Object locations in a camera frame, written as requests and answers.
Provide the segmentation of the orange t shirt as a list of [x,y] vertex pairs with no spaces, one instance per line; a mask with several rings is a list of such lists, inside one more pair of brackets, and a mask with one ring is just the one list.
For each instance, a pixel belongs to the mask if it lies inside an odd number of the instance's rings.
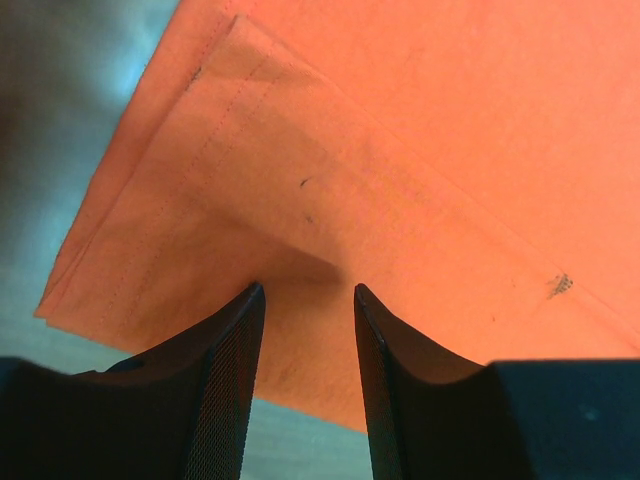
[[258,397],[363,430],[353,290],[479,363],[639,353],[635,1],[183,1],[36,315],[267,296]]

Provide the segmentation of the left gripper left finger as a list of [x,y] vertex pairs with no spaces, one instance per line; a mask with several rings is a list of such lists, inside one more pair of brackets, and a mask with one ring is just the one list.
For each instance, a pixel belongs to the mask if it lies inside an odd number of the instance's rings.
[[1,361],[5,479],[237,479],[265,319],[252,284],[109,369]]

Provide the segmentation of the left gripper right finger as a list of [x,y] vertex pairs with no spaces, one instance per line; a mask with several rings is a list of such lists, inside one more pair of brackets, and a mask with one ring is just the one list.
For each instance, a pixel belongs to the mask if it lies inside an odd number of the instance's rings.
[[354,317],[374,478],[534,478],[496,368],[431,340],[364,284]]

